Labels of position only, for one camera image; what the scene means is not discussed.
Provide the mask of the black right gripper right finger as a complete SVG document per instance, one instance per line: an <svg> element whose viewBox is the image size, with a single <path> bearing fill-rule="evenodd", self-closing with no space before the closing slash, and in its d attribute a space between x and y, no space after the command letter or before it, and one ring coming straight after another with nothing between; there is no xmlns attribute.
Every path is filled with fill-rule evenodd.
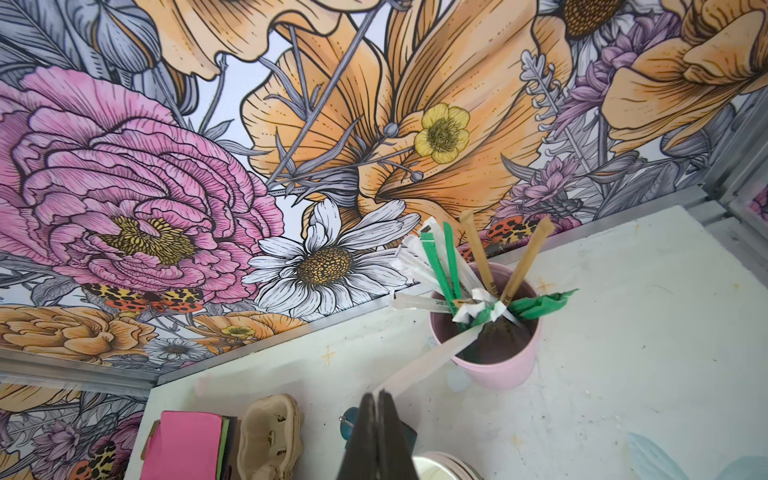
<svg viewBox="0 0 768 480"><path fill-rule="evenodd" d="M418 480L412 453L406 441L392 395L382 390L377 403L378 478L382 480Z"/></svg>

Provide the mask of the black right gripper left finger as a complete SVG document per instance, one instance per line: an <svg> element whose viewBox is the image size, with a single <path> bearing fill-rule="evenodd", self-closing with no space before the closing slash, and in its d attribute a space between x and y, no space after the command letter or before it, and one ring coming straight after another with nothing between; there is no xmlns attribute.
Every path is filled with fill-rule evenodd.
<svg viewBox="0 0 768 480"><path fill-rule="evenodd" d="M371 393L363 395L359 416L345 447L337 474L338 480L374 480L378 478L376 403Z"/></svg>

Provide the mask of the white straw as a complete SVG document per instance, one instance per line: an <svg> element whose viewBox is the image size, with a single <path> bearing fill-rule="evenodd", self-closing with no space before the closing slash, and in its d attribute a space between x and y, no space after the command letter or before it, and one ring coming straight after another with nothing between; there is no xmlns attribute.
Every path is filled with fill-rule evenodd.
<svg viewBox="0 0 768 480"><path fill-rule="evenodd" d="M382 392L389 393L393 398L401 395L412 385L426 379L453 357L470 346L479 336L483 326L472 327L459 335L439 344L428 353L409 363L385 382L373 390L377 397Z"/></svg>

